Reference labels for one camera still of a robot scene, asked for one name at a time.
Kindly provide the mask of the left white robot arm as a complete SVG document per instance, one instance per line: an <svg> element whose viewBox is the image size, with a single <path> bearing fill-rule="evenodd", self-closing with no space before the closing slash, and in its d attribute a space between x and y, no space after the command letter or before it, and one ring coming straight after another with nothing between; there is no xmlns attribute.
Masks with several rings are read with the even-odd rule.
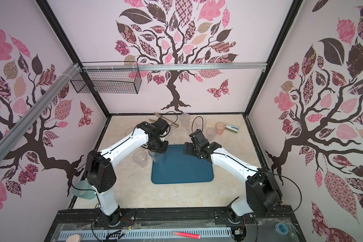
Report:
<svg viewBox="0 0 363 242"><path fill-rule="evenodd" d="M117 181L115 168L126 156L142 145L146 145L152 152L164 154L168 148L165 137L169 130L170 125L162 118L154 123L142 122L116 144L102 151L92 150L88 153L84 175L98 199L99 217L108 226L118 225L122 218L114 194L114 185Z"/></svg>

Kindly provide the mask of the grey blue plastic cup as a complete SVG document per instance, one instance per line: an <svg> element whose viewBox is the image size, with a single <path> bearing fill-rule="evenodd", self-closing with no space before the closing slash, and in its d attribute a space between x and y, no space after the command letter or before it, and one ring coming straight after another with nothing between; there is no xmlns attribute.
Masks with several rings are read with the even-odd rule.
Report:
<svg viewBox="0 0 363 242"><path fill-rule="evenodd" d="M157 153L151 150L149 150L148 153L153 162L158 166L163 166L165 164L166 158L164 153Z"/></svg>

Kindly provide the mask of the green plastic cup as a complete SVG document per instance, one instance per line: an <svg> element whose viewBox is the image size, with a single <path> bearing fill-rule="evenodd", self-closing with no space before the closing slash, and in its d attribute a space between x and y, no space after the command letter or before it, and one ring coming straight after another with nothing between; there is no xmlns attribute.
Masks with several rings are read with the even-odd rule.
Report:
<svg viewBox="0 0 363 242"><path fill-rule="evenodd" d="M81 180L73 185L73 195L78 198L92 200L96 197L96 191L87 180Z"/></svg>

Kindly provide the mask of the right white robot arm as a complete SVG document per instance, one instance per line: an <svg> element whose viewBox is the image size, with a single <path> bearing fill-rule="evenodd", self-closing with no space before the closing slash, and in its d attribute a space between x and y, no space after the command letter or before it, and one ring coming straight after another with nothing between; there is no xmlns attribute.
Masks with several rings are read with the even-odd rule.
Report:
<svg viewBox="0 0 363 242"><path fill-rule="evenodd" d="M226 151L216 142L209 143L201 130L189 134L184 155L206 160L232 174L245 184L246 196L234 199L227 207L228 219L238 223L244 215L265 216L282 198L282 192L272 171L250 165Z"/></svg>

